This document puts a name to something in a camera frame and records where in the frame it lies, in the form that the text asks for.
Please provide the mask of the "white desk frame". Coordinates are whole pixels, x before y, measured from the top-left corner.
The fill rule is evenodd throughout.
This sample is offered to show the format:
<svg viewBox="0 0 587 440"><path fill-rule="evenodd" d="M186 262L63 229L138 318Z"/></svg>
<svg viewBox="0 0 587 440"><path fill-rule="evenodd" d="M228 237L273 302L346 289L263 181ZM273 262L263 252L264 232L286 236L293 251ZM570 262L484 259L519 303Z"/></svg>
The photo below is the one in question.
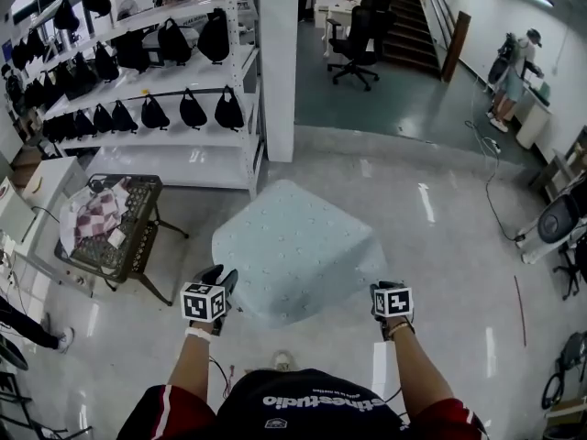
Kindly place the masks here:
<svg viewBox="0 0 587 440"><path fill-rule="evenodd" d="M525 264L534 264L548 253L558 249L565 243L576 242L587 232L587 216L579 220L578 224L566 236L554 243L546 243L537 233L536 218L528 225L520 228L515 234L515 245L521 250L521 259Z"/></svg>

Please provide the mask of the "white metal shelving rack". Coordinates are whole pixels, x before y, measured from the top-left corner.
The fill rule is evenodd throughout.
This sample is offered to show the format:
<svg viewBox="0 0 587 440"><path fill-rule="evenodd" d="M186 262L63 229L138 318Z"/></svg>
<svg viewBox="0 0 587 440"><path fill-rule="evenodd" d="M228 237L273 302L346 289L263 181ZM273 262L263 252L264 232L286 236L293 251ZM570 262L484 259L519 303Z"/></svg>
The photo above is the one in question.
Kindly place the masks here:
<svg viewBox="0 0 587 440"><path fill-rule="evenodd" d="M75 99L90 91L95 76L112 81L117 78L120 67L144 71L149 65L162 66L175 60L175 52L166 43L165 33L159 31L158 41L167 60L163 64L151 62L142 41L155 27L140 30L129 43L112 40L98 48L86 46L87 40L111 30L120 22L116 20L116 15L123 1L55 0L41 14L33 17L22 35L11 40L11 60L14 62L11 68L21 82L22 91L30 83L42 84L47 92L45 105L50 107L54 97L66 95L69 99ZM192 0L134 1L138 4L138 13L141 13ZM94 172L151 174L160 177L169 186L245 190L255 195L265 147L256 3L257 0L227 0L225 9L237 34L233 43L250 45L256 51L255 59L244 67L244 78L235 87L236 93L253 94L257 98L238 147L63 148L46 139L38 108L28 107L24 114L32 116L34 126L41 128L45 141L60 154L94 149L96 154L90 166Z"/></svg>

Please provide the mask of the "black office chair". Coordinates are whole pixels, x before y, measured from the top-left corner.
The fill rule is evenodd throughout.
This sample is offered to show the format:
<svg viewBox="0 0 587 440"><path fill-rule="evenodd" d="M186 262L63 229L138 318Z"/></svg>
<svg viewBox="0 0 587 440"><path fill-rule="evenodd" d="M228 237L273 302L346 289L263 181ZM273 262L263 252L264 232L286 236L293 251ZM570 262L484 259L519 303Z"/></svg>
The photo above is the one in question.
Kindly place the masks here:
<svg viewBox="0 0 587 440"><path fill-rule="evenodd" d="M351 10L349 35L344 39L337 36L341 24L334 18L327 19L332 30L328 44L335 54L348 60L345 64L327 64L329 72L338 69L338 73L332 77L333 84L337 85L338 80L346 75L354 75L364 84L365 92L371 90L364 75L372 76L375 82L380 80L380 76L364 69L364 66L374 65L382 57L383 40L396 19L397 16L391 9L391 0L361 0Z"/></svg>

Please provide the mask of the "brown wooden stand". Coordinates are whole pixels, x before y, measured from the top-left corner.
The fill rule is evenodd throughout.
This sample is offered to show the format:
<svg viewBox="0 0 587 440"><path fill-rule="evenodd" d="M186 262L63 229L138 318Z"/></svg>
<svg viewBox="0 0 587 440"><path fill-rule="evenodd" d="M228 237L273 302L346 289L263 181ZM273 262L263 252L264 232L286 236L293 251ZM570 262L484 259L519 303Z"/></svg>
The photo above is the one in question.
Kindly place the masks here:
<svg viewBox="0 0 587 440"><path fill-rule="evenodd" d="M530 183L530 190L550 203L585 171L587 171L587 147L576 143L566 154L554 150L553 159Z"/></svg>

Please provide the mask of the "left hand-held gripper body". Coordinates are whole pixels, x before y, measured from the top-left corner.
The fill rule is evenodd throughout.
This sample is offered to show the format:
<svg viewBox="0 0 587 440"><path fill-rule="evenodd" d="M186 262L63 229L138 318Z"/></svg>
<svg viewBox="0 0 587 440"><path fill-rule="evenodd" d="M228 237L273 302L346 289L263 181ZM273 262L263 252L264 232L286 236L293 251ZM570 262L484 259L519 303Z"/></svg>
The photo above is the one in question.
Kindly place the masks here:
<svg viewBox="0 0 587 440"><path fill-rule="evenodd" d="M212 324L212 335L220 336L227 316L223 285L186 282L180 295L183 318Z"/></svg>

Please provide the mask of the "person's black and red shirt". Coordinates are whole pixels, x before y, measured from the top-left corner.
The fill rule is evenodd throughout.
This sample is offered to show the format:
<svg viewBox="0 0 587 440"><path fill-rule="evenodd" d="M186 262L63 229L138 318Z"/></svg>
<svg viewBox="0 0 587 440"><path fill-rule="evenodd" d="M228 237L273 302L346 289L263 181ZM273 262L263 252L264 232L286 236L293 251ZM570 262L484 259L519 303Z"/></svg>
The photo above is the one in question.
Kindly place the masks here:
<svg viewBox="0 0 587 440"><path fill-rule="evenodd" d="M146 390L116 440L489 440L449 398L404 422L371 390L317 369L255 370L217 411L182 388Z"/></svg>

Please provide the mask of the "light blue floral tablecloth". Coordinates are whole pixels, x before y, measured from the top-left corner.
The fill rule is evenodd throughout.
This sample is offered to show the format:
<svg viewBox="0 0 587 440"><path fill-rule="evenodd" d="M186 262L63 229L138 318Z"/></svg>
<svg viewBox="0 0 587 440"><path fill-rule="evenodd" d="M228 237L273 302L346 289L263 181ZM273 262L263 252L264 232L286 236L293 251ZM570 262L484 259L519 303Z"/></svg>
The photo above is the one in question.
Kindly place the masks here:
<svg viewBox="0 0 587 440"><path fill-rule="evenodd" d="M238 272L232 302L270 328L318 314L388 274L370 226L289 180L267 186L215 231L212 258Z"/></svg>

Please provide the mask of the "checkered folded cloths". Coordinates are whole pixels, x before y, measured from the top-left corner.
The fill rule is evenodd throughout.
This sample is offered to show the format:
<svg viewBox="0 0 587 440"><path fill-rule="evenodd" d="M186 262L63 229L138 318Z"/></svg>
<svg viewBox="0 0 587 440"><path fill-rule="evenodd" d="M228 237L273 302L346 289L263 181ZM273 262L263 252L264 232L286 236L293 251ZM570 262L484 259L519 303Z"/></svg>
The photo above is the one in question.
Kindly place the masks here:
<svg viewBox="0 0 587 440"><path fill-rule="evenodd" d="M128 181L129 177L123 177L112 186L107 186L105 184L105 180L98 181L95 186L85 186L79 192L75 193L65 201L61 207L59 218L60 242L68 257L72 255L73 251L77 249L83 241L83 239L77 240L74 235L77 218L78 215L82 213L82 208L85 207L98 193L101 193L102 191L113 190L114 192L118 192L125 190L127 191L129 198L129 191L127 190ZM119 228L122 231L121 226L122 221L116 228ZM93 237L106 237L108 239L113 230L114 228L109 232Z"/></svg>

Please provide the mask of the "white desk with curved legs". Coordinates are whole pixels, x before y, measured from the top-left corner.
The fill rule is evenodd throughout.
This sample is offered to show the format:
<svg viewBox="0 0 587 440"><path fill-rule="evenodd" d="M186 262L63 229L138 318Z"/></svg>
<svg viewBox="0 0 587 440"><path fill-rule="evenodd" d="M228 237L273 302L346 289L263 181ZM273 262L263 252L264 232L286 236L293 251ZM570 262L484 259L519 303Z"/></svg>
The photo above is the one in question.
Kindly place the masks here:
<svg viewBox="0 0 587 440"><path fill-rule="evenodd" d="M338 26L333 27L328 20L333 19L338 22ZM322 42L324 46L323 57L328 59L330 56L331 45L329 40L336 36L338 39L346 39L350 32L351 10L347 6L330 5L325 18L324 35Z"/></svg>

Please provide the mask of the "black rolling chair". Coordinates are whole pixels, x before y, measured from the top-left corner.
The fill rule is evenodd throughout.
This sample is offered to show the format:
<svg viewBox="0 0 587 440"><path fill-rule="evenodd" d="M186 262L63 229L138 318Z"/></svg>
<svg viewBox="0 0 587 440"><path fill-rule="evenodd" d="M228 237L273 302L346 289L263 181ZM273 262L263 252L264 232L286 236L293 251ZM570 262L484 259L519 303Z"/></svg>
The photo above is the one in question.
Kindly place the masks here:
<svg viewBox="0 0 587 440"><path fill-rule="evenodd" d="M579 293L580 278L587 283L587 238L581 238L572 246L562 245L559 255L564 258L566 264L558 265L553 271L562 271L568 276L567 293L562 296L562 300L566 301L571 295L576 296Z"/></svg>

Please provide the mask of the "red floor tape strip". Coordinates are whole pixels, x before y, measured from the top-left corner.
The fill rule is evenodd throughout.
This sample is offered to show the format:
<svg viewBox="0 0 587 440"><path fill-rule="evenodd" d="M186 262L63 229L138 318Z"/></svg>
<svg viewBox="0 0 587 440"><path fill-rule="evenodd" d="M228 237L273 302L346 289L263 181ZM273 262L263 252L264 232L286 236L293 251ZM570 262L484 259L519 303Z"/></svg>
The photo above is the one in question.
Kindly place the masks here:
<svg viewBox="0 0 587 440"><path fill-rule="evenodd" d="M526 318L525 318L525 313L524 313L524 306L523 306L523 301L522 301L522 294L521 294L521 289L520 289L520 285L517 279L517 276L514 275L514 282L515 282L515 290L516 290L516 295L517 295L517 300L518 300L518 307L519 307L519 312L520 312L520 321L521 321L521 327L522 327L522 337L523 337L523 347L526 348L527 347L527 336L526 336Z"/></svg>

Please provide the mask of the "white counter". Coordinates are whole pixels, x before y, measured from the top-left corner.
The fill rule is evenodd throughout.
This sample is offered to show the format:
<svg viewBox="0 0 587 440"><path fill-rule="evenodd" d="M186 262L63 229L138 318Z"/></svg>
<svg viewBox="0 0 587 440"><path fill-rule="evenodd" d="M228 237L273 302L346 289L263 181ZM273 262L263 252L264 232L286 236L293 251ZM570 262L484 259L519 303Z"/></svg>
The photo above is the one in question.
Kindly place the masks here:
<svg viewBox="0 0 587 440"><path fill-rule="evenodd" d="M543 99L531 85L526 85L513 114L513 119L520 124L515 137L518 144L524 149L531 149L550 117L548 101Z"/></svg>

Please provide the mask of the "red checked cloth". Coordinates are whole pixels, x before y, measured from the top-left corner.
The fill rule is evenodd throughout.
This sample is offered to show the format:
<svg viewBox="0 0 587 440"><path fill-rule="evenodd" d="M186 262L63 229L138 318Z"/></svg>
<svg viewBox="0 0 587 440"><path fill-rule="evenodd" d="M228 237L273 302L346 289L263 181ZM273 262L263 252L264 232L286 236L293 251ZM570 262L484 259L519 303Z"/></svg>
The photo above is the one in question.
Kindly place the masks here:
<svg viewBox="0 0 587 440"><path fill-rule="evenodd" d="M81 240L109 232L120 225L127 211L128 193L113 190L98 193L78 214L75 238Z"/></svg>

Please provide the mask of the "person's white shoe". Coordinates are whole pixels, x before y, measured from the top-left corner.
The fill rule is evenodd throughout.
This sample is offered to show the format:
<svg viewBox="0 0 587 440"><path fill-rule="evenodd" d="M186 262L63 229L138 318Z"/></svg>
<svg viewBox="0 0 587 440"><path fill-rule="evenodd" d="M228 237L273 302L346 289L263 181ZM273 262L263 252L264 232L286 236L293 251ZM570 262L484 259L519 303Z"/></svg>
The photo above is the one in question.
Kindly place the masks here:
<svg viewBox="0 0 587 440"><path fill-rule="evenodd" d="M287 350L280 350L273 354L271 369L279 372L297 371L293 355Z"/></svg>

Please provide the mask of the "black oval device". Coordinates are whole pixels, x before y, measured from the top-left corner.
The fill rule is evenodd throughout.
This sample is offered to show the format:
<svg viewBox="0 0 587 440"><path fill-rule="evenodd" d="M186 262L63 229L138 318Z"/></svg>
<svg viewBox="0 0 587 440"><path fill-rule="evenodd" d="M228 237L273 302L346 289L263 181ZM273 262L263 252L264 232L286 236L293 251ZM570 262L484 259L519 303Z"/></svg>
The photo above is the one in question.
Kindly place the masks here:
<svg viewBox="0 0 587 440"><path fill-rule="evenodd" d="M554 244L566 237L579 223L580 208L571 194L562 194L541 214L537 232L543 242Z"/></svg>

